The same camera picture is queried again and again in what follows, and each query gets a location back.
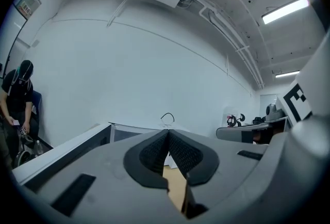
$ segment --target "ceiling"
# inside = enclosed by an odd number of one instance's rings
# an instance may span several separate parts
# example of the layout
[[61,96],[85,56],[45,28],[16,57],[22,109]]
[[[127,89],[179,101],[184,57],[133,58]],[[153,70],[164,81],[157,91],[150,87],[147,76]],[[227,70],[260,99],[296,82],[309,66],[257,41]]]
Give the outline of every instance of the ceiling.
[[[264,24],[262,16],[294,0],[209,0],[249,46],[265,86],[291,82],[275,74],[300,70],[325,31],[312,6]],[[198,13],[194,1],[187,10]]]

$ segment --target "fluorescent light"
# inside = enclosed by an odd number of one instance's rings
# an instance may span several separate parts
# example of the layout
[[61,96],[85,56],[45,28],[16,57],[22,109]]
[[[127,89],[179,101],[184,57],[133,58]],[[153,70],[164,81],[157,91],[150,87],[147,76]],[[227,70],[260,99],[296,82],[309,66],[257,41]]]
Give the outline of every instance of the fluorescent light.
[[263,15],[262,19],[265,24],[268,24],[274,20],[284,17],[285,15],[293,13],[299,9],[308,7],[308,5],[309,5],[308,0],[298,0],[289,5],[281,7],[280,9],[276,9],[275,11],[273,11],[267,15]]
[[279,78],[279,77],[284,77],[284,76],[289,76],[289,75],[295,75],[295,74],[299,74],[300,71],[295,71],[295,72],[291,72],[291,73],[282,73],[282,74],[277,74],[275,75],[276,78]]

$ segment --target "black cable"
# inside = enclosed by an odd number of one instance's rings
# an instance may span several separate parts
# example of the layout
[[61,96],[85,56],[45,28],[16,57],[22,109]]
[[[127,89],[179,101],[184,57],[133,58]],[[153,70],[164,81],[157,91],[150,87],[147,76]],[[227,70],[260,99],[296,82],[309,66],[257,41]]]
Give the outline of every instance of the black cable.
[[164,114],[160,119],[162,119],[163,117],[165,117],[167,114],[170,114],[171,116],[172,116],[172,118],[173,118],[173,122],[175,122],[175,120],[174,120],[174,116],[171,114],[171,113],[166,113],[166,114]]

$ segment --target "plastic bottle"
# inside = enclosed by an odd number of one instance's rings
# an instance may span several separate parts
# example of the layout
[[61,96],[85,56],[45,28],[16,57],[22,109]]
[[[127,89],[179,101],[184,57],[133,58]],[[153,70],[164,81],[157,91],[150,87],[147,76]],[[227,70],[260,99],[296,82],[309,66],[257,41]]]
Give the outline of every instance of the plastic bottle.
[[36,144],[36,152],[37,152],[38,155],[43,154],[42,146],[40,144],[40,141],[38,141],[38,140],[37,140],[37,144]]

